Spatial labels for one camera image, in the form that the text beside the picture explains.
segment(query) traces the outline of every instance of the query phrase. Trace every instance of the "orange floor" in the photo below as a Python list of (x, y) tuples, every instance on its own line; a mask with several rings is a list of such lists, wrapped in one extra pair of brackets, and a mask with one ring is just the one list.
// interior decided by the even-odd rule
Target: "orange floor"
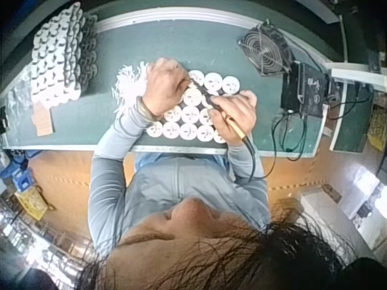
[[(270, 206), (279, 198), (314, 184), (330, 183), (339, 192), (345, 191), (354, 182), (351, 176), (354, 170), (366, 168), (375, 173), (382, 155), (369, 144), (362, 154), (330, 152), (329, 145), (330, 139), (323, 137), (314, 158), (295, 163), (285, 158), (277, 159), (273, 173), (267, 178)], [(85, 237), (89, 237), (87, 205), (91, 155), (91, 152), (48, 151), (30, 161), (44, 197), (57, 208), (47, 212), (44, 219)], [(133, 161), (133, 155), (125, 159), (127, 183), (133, 176)], [(262, 161), (268, 170), (272, 158), (263, 158)], [(350, 198), (351, 193), (344, 195), (344, 199), (347, 197)]]

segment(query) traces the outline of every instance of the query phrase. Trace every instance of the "gray long-sleeve shirt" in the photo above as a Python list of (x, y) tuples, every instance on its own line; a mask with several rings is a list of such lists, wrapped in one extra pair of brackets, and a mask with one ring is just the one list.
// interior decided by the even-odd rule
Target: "gray long-sleeve shirt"
[[(126, 188), (123, 159), (151, 123), (136, 104), (114, 122), (94, 152), (88, 223), (100, 254), (108, 254), (121, 236), (146, 216), (167, 210), (188, 196), (238, 214), (257, 229), (269, 222), (266, 182), (248, 182), (252, 160), (245, 146), (228, 149), (233, 179), (215, 163), (176, 155), (143, 166)], [(260, 177), (264, 172), (256, 148), (255, 152), (254, 177)]]

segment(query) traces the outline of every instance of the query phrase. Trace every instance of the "fan grille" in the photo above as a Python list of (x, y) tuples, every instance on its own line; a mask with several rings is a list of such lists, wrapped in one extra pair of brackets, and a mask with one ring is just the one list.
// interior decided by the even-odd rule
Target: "fan grille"
[(284, 63), (279, 47), (261, 31), (249, 31), (240, 46), (261, 74), (283, 72)]

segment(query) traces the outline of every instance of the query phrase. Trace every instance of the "hand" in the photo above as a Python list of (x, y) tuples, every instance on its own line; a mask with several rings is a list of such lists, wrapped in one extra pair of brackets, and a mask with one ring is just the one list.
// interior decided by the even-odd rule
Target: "hand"
[[(232, 117), (242, 131), (248, 135), (251, 133), (256, 122), (256, 95), (251, 91), (241, 91), (239, 95), (232, 97), (213, 96), (212, 101), (230, 117)], [(242, 146), (243, 142), (235, 131), (226, 123), (221, 113), (215, 109), (209, 110), (213, 125), (219, 135), (225, 139), (230, 146)]]
[(147, 67), (148, 85), (143, 102), (159, 117), (179, 104), (190, 83), (188, 72), (176, 60), (158, 59)]

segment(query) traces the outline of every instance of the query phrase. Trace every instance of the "sleeve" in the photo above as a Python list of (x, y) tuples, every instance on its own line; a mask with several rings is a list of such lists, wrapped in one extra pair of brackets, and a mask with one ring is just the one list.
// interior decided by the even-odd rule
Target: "sleeve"
[(253, 147), (256, 167), (253, 179), (250, 182), (249, 178), (253, 163), (247, 147), (245, 145), (239, 147), (229, 146), (227, 157), (235, 175), (235, 183), (250, 193), (252, 198), (259, 204), (261, 214), (264, 216), (263, 220), (268, 221), (270, 220), (270, 212), (268, 210), (267, 184), (266, 180), (262, 179), (264, 170), (258, 150), (254, 144)]
[(89, 229), (96, 246), (114, 237), (117, 213), (123, 205), (118, 200), (126, 191), (123, 159), (151, 123), (136, 104), (116, 119), (97, 145), (91, 161), (88, 207)]

